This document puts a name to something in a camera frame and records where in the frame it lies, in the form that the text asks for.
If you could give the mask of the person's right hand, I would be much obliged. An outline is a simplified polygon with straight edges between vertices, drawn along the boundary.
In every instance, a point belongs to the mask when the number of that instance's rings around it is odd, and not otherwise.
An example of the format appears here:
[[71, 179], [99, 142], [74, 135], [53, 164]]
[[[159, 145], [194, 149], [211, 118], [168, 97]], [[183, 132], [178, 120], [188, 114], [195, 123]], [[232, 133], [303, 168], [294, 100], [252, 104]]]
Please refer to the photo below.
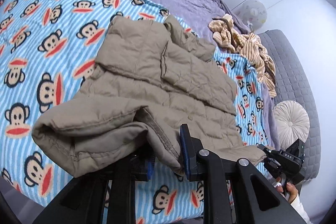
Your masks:
[[287, 182], [285, 186], [281, 184], [282, 178], [276, 178], [274, 188], [290, 203], [294, 204], [299, 202], [299, 193], [295, 185]]

